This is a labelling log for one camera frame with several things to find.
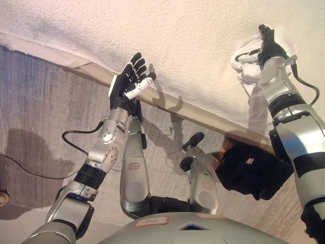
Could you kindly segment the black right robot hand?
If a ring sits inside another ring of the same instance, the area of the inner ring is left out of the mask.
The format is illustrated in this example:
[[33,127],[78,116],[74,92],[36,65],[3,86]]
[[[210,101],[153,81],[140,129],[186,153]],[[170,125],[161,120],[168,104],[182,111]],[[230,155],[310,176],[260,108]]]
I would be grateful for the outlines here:
[[272,57],[289,58],[287,51],[279,43],[275,29],[261,24],[258,26],[260,36],[254,37],[239,48],[232,60],[239,63],[260,62],[262,65]]

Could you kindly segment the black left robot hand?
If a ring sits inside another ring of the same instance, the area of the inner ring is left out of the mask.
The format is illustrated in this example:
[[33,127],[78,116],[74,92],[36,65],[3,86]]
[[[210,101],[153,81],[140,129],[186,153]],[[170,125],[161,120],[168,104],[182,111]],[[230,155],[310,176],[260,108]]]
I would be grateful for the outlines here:
[[136,97],[156,79],[154,72],[146,74],[146,70],[145,59],[141,53],[136,53],[111,83],[109,89],[111,109],[121,108],[129,115],[140,113]]

